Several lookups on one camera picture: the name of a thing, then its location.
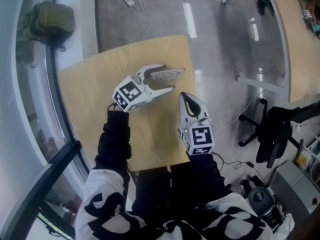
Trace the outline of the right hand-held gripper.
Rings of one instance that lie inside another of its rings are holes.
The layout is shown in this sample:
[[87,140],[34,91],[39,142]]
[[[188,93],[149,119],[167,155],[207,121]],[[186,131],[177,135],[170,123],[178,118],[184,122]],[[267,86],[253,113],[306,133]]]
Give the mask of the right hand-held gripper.
[[188,92],[179,94],[180,126],[178,133],[188,156],[209,154],[215,147],[206,104]]

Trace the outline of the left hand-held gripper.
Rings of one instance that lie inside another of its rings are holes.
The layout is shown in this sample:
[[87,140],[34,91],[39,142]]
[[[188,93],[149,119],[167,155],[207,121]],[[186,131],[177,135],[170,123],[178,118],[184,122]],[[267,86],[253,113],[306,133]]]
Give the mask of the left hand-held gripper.
[[161,89],[151,89],[144,84],[152,73],[162,71],[164,64],[147,64],[142,66],[134,76],[127,76],[114,90],[112,98],[123,112],[143,107],[153,99],[163,96],[175,89],[168,86]]

